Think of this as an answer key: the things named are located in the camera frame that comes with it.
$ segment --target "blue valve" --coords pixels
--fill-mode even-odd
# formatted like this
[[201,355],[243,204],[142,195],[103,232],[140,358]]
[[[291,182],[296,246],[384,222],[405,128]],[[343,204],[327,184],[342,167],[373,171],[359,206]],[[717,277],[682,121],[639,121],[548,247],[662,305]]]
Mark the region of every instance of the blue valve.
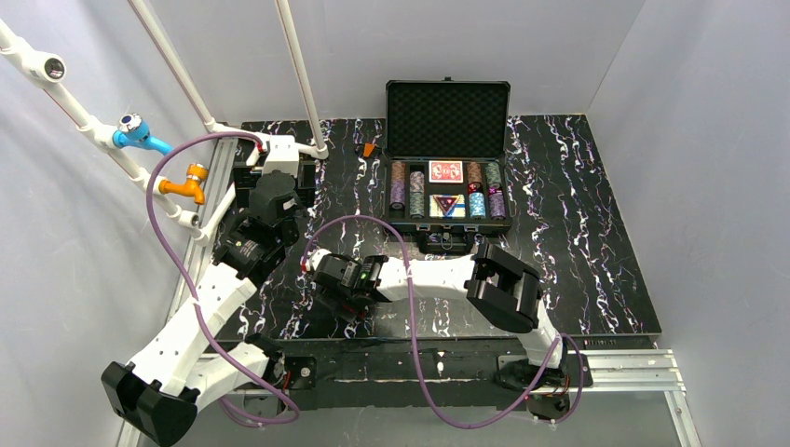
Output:
[[148,123],[137,114],[121,116],[118,130],[113,134],[113,143],[117,147],[134,146],[149,151],[157,151],[163,156],[172,151],[172,147],[157,137],[151,136]]

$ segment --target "gray panel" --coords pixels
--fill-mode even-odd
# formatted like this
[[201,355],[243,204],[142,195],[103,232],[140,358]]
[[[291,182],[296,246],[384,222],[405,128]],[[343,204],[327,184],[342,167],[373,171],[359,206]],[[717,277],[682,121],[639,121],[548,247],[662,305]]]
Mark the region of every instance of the gray panel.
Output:
[[786,2],[648,1],[589,118],[706,445],[786,445]]
[[[0,17],[64,58],[63,84],[100,120],[134,111],[172,144],[205,133],[126,2],[2,2]],[[0,80],[2,444],[111,445],[121,419],[99,378],[162,327],[177,272],[123,171],[5,58]],[[128,151],[149,170],[161,158]],[[184,233],[163,228],[182,252]]]
[[[511,114],[587,111],[644,0],[291,2],[319,115],[384,116],[390,79],[507,80]],[[274,1],[152,1],[218,120],[306,118]]]
[[[465,422],[493,416],[493,408],[449,408]],[[316,446],[680,446],[663,393],[597,393],[584,396],[578,411],[555,431],[514,412],[493,426],[460,430],[439,420],[430,408],[346,408],[303,412],[286,426],[259,430],[231,422],[219,405],[201,412],[176,446],[213,445]],[[156,447],[143,438],[138,447]]]

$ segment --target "cable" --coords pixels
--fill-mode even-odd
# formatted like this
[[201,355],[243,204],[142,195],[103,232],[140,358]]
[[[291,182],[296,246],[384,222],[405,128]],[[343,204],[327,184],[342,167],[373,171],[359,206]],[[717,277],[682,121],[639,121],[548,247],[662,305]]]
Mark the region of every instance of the cable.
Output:
[[[159,239],[159,243],[162,244],[162,248],[165,249],[165,251],[170,256],[175,266],[178,268],[178,271],[181,273],[181,276],[184,277],[184,282],[186,283],[186,287],[189,289],[189,292],[192,294],[192,297],[195,298],[195,301],[198,300],[198,290],[195,288],[195,281],[192,279],[192,277],[189,276],[189,272],[186,270],[186,266],[181,261],[179,256],[175,253],[173,248],[170,246],[168,240],[165,238],[165,235],[162,233],[162,229],[159,227],[157,216],[154,213],[154,185],[157,183],[154,179],[159,175],[159,172],[162,171],[165,165],[167,165],[169,161],[171,161],[175,156],[180,154],[183,150],[186,150],[200,142],[206,142],[209,140],[216,140],[220,138],[230,138],[230,137],[253,140],[256,143],[258,150],[259,151],[262,150],[263,142],[261,141],[261,139],[249,133],[217,132],[209,135],[203,135],[189,142],[185,142],[184,144],[173,149],[166,156],[163,156],[162,159],[159,160],[159,162],[157,163],[157,166],[151,172],[151,180],[149,180],[148,186],[145,188],[145,207],[148,210],[148,219],[151,221],[151,227],[154,229],[154,234],[157,235],[157,239]],[[247,377],[250,377],[250,379],[252,379],[252,381],[256,383],[258,386],[262,386],[263,388],[267,389],[269,392],[277,396],[278,399],[285,402],[285,404],[288,405],[289,408],[293,409],[293,416],[287,418],[264,418],[264,417],[255,416],[253,414],[249,414],[245,412],[244,410],[241,410],[226,398],[220,399],[221,405],[223,406],[223,410],[226,413],[234,412],[237,415],[240,415],[257,423],[251,425],[247,422],[240,421],[235,415],[234,417],[232,417],[232,419],[235,422],[242,424],[245,427],[257,427],[258,424],[287,424],[289,422],[293,422],[296,419],[298,419],[300,414],[299,408],[296,406],[293,400],[291,400],[291,398],[286,396],[280,390],[274,388],[266,380],[262,379],[261,377],[258,377],[257,374],[250,371],[244,365],[239,363],[236,359],[231,357],[230,354],[228,354],[227,351],[225,351],[220,346],[219,343],[217,343],[216,339],[211,335],[211,331],[209,330],[209,327],[206,325],[206,320],[203,319],[203,313],[200,311],[200,304],[198,303],[195,303],[195,315],[197,317],[197,324],[200,326],[200,330],[203,331],[203,335],[209,341],[209,345],[211,345],[214,351],[216,351],[217,354],[219,354],[220,357],[225,359],[228,363],[233,365],[234,368],[242,372]]]
[[[334,220],[326,223],[321,228],[319,228],[318,231],[316,231],[316,233],[312,236],[312,238],[307,242],[307,244],[305,246],[305,252],[302,254],[301,264],[302,265],[306,265],[307,254],[309,253],[310,248],[315,244],[316,240],[318,239],[318,236],[321,233],[323,233],[324,230],[326,230],[327,228],[329,228],[332,225],[339,224],[339,223],[344,222],[346,220],[357,220],[357,219],[364,220],[364,221],[370,221],[370,222],[373,222],[375,224],[379,224],[379,225],[383,226],[384,228],[386,228],[390,233],[392,233],[395,236],[395,238],[398,239],[398,243],[401,245],[401,252],[403,253],[403,265],[406,268],[406,272],[410,272],[411,271],[410,265],[409,265],[409,250],[408,250],[408,247],[406,247],[406,242],[403,240],[403,237],[398,232],[398,230],[393,228],[388,223],[382,221],[381,219],[377,219],[377,218],[375,218],[373,216],[363,216],[363,215],[348,215],[348,216],[338,217],[337,219],[334,219]],[[415,314],[415,285],[414,285],[414,282],[412,281],[412,276],[411,275],[407,275],[406,276],[406,283],[408,285],[408,290],[409,290],[409,325],[410,325],[410,328],[411,328],[410,333],[411,333],[411,338],[412,338],[412,340],[411,340],[412,341],[412,357],[414,358],[414,361],[415,361],[415,371],[416,371],[416,374],[417,374],[417,379],[418,379],[420,388],[422,388],[422,394],[423,394],[423,396],[425,396],[425,400],[428,402],[428,405],[430,406],[431,410],[433,410],[433,412],[436,413],[436,415],[439,416],[440,419],[442,419],[445,423],[447,423],[448,425],[450,425],[452,427],[463,428],[463,429],[474,429],[474,428],[482,428],[482,427],[486,427],[486,426],[489,426],[491,424],[494,424],[499,419],[501,419],[501,418],[505,417],[506,415],[508,415],[517,406],[521,405],[522,402],[524,401],[524,399],[527,396],[529,396],[529,393],[531,393],[532,390],[535,388],[535,385],[538,383],[538,380],[540,379],[540,376],[543,375],[544,371],[546,371],[546,366],[549,364],[549,358],[551,357],[552,353],[554,352],[554,349],[560,343],[560,337],[554,339],[552,344],[549,346],[549,352],[546,354],[546,357],[543,359],[543,362],[540,364],[540,368],[538,369],[538,372],[535,374],[535,378],[532,379],[532,382],[524,390],[524,393],[522,393],[522,395],[519,396],[519,398],[516,399],[515,402],[513,404],[511,404],[511,406],[509,406],[508,408],[503,410],[501,413],[498,413],[494,417],[491,417],[490,419],[486,419],[485,421],[482,421],[482,422],[478,422],[476,424],[464,424],[464,423],[456,422],[453,419],[450,419],[449,416],[444,414],[442,412],[442,410],[439,409],[439,407],[436,405],[436,402],[433,401],[433,398],[431,397],[430,392],[428,391],[428,384],[426,384],[425,376],[422,373],[422,365],[420,364],[419,351],[418,351],[418,347],[417,347],[417,324],[416,324],[416,314]],[[561,335],[562,338],[565,338],[567,341],[569,341],[570,344],[574,347],[574,349],[576,349],[576,355],[579,358],[579,389],[577,390],[576,398],[574,399],[573,404],[570,407],[570,410],[568,410],[568,413],[566,413],[565,415],[563,415],[563,417],[561,417],[559,419],[551,420],[551,421],[544,421],[544,422],[547,422],[547,423],[560,423],[560,422],[563,422],[563,421],[565,421],[568,418],[568,416],[570,416],[576,410],[577,406],[579,406],[579,401],[581,400],[581,389],[583,388],[583,385],[584,385],[583,361],[582,361],[581,353],[579,352],[579,347],[576,345],[576,342],[574,342],[573,339],[569,335],[567,335],[565,333],[562,333],[560,335]]]

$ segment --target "black marble table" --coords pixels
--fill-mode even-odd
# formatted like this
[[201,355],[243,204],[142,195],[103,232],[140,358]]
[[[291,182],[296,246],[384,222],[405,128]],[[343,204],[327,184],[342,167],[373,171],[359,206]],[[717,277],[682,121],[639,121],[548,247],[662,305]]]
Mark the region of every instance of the black marble table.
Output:
[[[223,327],[218,338],[238,340],[261,332],[278,339],[408,337],[408,302],[380,304],[364,321],[334,318],[313,299],[299,258],[308,238],[323,224],[347,214],[380,217],[384,204],[381,159],[360,158],[365,142],[384,145],[382,119],[335,119],[321,122],[330,156],[317,165],[315,206],[300,220],[303,238],[286,261]],[[245,123],[244,129],[292,134],[310,143],[304,121]],[[542,272],[544,300],[561,332],[585,337],[657,336],[653,305],[633,254],[604,166],[584,115],[512,116],[506,139],[514,223],[498,240],[507,251]],[[242,142],[237,159],[252,145]],[[319,245],[361,258],[400,249],[380,227],[347,222],[326,231]],[[415,259],[441,259],[412,247]],[[421,338],[501,337],[474,308],[459,301],[419,301]]]

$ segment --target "metal frame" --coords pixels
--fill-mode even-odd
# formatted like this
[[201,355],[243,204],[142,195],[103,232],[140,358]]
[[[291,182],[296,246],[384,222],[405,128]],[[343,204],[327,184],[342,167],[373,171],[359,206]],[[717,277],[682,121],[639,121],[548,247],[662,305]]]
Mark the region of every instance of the metal frame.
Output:
[[[197,214],[201,221],[211,216],[222,199],[230,176],[238,139],[221,139],[211,159],[211,177],[206,183],[206,206]],[[190,275],[199,277],[211,261],[213,244],[200,247],[190,238],[186,247],[184,263]],[[168,319],[170,319],[186,298],[184,279],[181,278],[173,294]],[[584,388],[584,392],[663,392],[667,400],[667,411],[672,416],[680,445],[698,447],[700,439],[691,420],[691,412],[686,403],[686,384],[677,367],[672,349],[621,349],[585,350],[590,364],[589,374],[594,385]],[[204,354],[197,365],[211,361],[216,354]],[[499,356],[499,362],[525,359],[525,356]],[[552,392],[552,388],[538,389],[536,393]],[[264,389],[241,389],[232,393],[236,396],[260,397],[270,393]],[[136,447],[140,441],[140,431],[124,422],[118,438],[117,447]]]

